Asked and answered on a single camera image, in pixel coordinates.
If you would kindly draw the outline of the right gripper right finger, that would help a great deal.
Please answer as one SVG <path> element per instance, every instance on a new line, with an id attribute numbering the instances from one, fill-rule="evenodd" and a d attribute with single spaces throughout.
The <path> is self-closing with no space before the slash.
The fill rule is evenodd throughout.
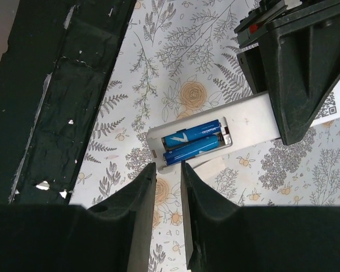
<path id="1" fill-rule="evenodd" d="M 181 164 L 191 271 L 340 271 L 340 206 L 238 206 Z"/>

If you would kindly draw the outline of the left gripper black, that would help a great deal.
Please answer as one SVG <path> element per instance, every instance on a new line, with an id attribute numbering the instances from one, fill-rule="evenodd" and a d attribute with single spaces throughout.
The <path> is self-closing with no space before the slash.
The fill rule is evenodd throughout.
<path id="1" fill-rule="evenodd" d="M 283 144 L 301 141 L 340 80 L 340 1 L 261 1 L 235 33 L 260 47 Z"/>

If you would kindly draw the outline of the white remote control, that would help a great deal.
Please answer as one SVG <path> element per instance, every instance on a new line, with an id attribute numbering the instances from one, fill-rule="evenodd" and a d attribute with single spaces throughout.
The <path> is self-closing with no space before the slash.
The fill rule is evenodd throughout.
<path id="1" fill-rule="evenodd" d="M 209 160 L 223 158 L 224 155 L 281 136 L 271 108 L 269 94 L 264 92 L 150 129 L 147 133 L 147 144 L 156 169 L 162 174 L 176 171 L 181 162 L 167 165 L 163 154 L 188 144 L 168 148 L 162 142 L 163 137 L 213 120 L 221 123 L 221 131 L 216 134 L 222 134 L 224 141 L 216 149 L 184 160 L 193 169 Z"/>

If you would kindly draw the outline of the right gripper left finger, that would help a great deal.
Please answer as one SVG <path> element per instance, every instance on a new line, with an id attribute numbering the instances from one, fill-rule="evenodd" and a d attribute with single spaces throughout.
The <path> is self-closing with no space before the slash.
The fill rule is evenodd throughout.
<path id="1" fill-rule="evenodd" d="M 147 271 L 156 167 L 85 209 L 0 205 L 0 271 Z"/>

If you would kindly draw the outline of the white battery cover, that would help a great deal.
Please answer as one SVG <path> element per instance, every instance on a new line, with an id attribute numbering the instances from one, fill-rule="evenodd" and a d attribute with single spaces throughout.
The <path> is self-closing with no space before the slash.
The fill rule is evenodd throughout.
<path id="1" fill-rule="evenodd" d="M 196 166 L 194 171 L 202 180 L 207 180 L 224 169 L 223 158 L 218 157 Z"/>

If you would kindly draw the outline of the blue battery horizontal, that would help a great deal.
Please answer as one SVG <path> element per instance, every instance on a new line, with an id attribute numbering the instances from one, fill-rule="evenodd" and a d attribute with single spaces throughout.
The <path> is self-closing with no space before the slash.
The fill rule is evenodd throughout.
<path id="1" fill-rule="evenodd" d="M 163 154 L 167 165 L 173 165 L 181 161 L 193 158 L 202 153 L 211 151 L 220 146 L 224 141 L 222 134 L 212 134 L 196 141 L 190 142 L 184 146 L 177 147 Z"/>

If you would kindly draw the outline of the floral table mat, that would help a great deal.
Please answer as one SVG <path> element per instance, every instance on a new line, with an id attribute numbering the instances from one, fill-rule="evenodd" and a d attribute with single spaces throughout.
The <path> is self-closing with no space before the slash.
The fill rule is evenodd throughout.
<path id="1" fill-rule="evenodd" d="M 137 1 L 71 203 L 91 207 L 151 162 L 150 128 L 251 95 L 234 28 L 257 1 Z M 240 206 L 340 206 L 340 100 L 292 146 L 280 140 L 225 155 L 206 182 Z"/>

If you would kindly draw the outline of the black base bar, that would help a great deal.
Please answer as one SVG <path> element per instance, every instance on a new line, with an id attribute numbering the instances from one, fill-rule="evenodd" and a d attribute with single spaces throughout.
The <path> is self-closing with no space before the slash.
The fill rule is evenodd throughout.
<path id="1" fill-rule="evenodd" d="M 0 205 L 68 203 L 134 1 L 20 1 L 0 62 Z"/>

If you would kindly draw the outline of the blue battery vertical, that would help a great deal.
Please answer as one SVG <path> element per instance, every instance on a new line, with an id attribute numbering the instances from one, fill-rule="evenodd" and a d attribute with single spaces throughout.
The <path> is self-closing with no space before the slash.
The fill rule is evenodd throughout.
<path id="1" fill-rule="evenodd" d="M 192 142 L 204 138 L 206 136 L 219 133 L 221 131 L 221 123 L 218 120 L 213 120 L 195 127 L 183 129 L 165 136 L 162 139 L 165 147 L 176 147 L 185 143 Z"/>

